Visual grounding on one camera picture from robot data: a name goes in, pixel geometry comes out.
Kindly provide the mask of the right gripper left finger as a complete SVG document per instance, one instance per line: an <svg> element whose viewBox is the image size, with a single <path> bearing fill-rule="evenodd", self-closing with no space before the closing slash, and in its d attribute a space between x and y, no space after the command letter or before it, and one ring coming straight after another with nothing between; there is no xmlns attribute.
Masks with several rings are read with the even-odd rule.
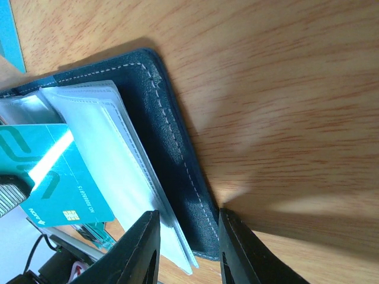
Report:
<svg viewBox="0 0 379 284"><path fill-rule="evenodd" d="M146 211L73 283L157 283L160 256L159 211Z"/></svg>

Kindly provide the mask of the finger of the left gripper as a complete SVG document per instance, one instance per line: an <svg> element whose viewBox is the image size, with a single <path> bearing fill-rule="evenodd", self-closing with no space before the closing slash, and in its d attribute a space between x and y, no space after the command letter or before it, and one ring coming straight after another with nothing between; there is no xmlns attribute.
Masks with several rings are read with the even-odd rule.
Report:
<svg viewBox="0 0 379 284"><path fill-rule="evenodd" d="M23 203L31 186L16 175L1 175L1 217Z"/></svg>

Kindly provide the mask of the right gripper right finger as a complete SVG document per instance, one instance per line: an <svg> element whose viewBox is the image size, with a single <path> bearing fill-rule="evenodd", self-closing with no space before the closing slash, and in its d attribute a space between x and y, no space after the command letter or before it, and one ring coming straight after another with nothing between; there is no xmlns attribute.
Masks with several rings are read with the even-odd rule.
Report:
<svg viewBox="0 0 379 284"><path fill-rule="evenodd" d="M219 214L223 283L307 283L282 262L232 210Z"/></svg>

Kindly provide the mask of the navy blue card holder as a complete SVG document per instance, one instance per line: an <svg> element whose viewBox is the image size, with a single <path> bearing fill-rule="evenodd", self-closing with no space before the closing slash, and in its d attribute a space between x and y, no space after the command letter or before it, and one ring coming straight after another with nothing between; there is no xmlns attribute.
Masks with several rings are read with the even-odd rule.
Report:
<svg viewBox="0 0 379 284"><path fill-rule="evenodd" d="M1 126L66 124L124 230L160 213L160 253L185 273L217 261L218 210L168 73L137 49L1 92Z"/></svg>

